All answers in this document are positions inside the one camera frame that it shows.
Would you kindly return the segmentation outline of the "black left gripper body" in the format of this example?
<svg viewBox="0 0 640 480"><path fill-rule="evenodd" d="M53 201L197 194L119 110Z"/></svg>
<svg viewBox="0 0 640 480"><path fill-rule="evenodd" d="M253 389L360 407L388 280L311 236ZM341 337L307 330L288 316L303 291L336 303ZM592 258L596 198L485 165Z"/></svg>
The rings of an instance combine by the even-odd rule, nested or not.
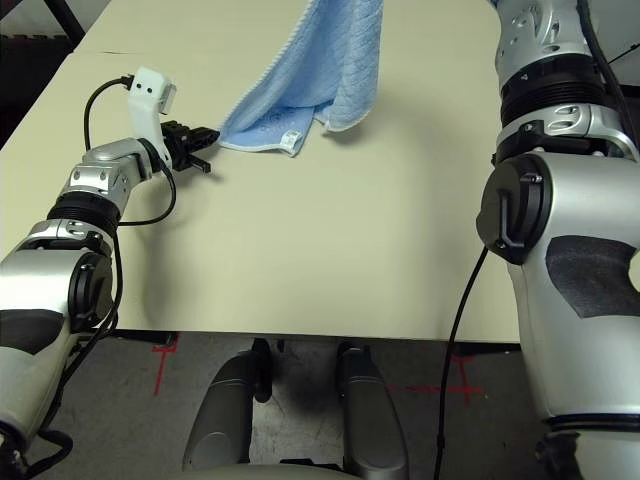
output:
<svg viewBox="0 0 640 480"><path fill-rule="evenodd" d="M177 172L195 168L204 174L211 172L209 162L200 159L196 152L209 147L192 147L189 128L177 121L167 121L161 124L164 144L171 156L171 167Z"/></svg>

